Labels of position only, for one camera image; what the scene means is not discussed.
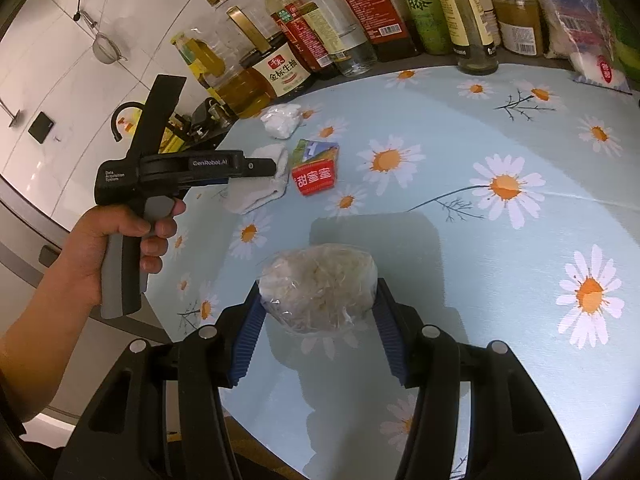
human arm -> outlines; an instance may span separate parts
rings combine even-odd
[[[172,216],[186,206],[177,200]],[[56,394],[71,353],[91,309],[100,304],[100,267],[109,234],[141,237],[147,221],[125,206],[97,206],[85,213],[69,234],[58,259],[44,274],[20,317],[0,338],[0,382],[21,420],[30,420]],[[155,225],[156,235],[140,245],[140,267],[157,273],[173,218]]]

green bottle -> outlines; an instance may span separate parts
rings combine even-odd
[[[405,0],[428,54],[450,54],[452,45],[439,0]]]

gray handle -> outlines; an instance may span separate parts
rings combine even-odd
[[[151,223],[154,234],[156,221],[171,214],[174,199],[154,196],[146,200],[143,217]],[[140,294],[146,291],[148,274],[140,270],[140,241],[142,238],[110,235],[102,261],[102,306],[103,319],[126,316],[140,310]]]

finger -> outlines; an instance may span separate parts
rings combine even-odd
[[[162,270],[162,260],[157,256],[142,256],[140,258],[140,269],[149,274],[157,274]]]
[[[178,224],[173,218],[161,218],[156,222],[155,234],[161,238],[171,238],[178,231]]]
[[[187,205],[179,198],[174,198],[175,204],[171,216],[178,216],[187,211]]]
[[[95,237],[116,233],[141,237],[151,230],[149,222],[125,205],[96,206],[84,213],[78,224],[80,229]]]
[[[157,236],[150,236],[140,242],[140,251],[143,256],[164,256],[168,248],[169,242]]]

crumpled white plastic bag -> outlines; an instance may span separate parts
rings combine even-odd
[[[258,280],[262,305],[290,332],[350,330],[373,306],[378,268],[360,249],[323,244],[277,254]]]
[[[274,105],[263,112],[260,120],[274,139],[289,139],[302,120],[300,108],[294,104]]]

